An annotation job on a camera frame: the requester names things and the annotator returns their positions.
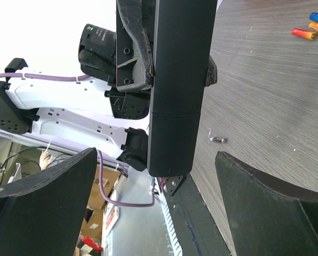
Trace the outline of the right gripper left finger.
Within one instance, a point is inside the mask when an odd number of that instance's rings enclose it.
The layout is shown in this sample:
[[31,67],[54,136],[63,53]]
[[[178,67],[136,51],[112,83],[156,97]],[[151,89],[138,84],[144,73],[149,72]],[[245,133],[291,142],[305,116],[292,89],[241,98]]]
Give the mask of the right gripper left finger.
[[73,255],[97,166],[87,148],[0,186],[0,256]]

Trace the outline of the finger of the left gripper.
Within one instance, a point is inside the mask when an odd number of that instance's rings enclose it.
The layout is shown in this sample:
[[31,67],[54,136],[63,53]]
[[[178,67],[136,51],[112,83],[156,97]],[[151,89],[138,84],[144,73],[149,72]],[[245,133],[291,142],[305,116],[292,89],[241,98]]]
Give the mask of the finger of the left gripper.
[[216,84],[217,80],[218,80],[217,66],[212,56],[209,56],[205,87]]

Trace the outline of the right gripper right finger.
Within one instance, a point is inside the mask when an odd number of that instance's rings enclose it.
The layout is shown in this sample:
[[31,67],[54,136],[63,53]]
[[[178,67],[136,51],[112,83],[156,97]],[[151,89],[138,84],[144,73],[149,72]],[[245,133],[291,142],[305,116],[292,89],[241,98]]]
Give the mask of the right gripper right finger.
[[215,168],[237,255],[318,255],[318,192],[224,151]]

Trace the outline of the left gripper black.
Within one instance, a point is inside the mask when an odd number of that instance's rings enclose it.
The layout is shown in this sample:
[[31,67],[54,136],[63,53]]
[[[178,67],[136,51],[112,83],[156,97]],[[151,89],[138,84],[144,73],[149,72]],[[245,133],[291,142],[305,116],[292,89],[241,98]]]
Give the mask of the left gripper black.
[[[143,27],[141,1],[116,1],[116,63],[118,91],[138,92],[153,87],[153,58]],[[140,67],[133,72],[136,63]]]

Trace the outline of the black remote control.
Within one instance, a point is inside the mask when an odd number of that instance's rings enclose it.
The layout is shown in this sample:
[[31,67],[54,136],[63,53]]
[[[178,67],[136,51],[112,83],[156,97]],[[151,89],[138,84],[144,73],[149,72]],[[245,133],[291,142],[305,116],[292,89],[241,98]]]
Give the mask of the black remote control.
[[148,148],[153,177],[192,169],[216,7],[213,0],[157,1]]

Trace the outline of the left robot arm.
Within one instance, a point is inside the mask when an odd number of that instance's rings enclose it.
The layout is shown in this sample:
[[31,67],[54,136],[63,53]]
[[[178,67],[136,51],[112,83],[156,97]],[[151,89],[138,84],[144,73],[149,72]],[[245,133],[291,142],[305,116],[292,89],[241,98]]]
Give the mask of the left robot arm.
[[0,129],[104,151],[153,177],[191,172],[216,1],[117,1],[116,30],[85,25],[83,74],[49,76],[13,59],[0,74]]

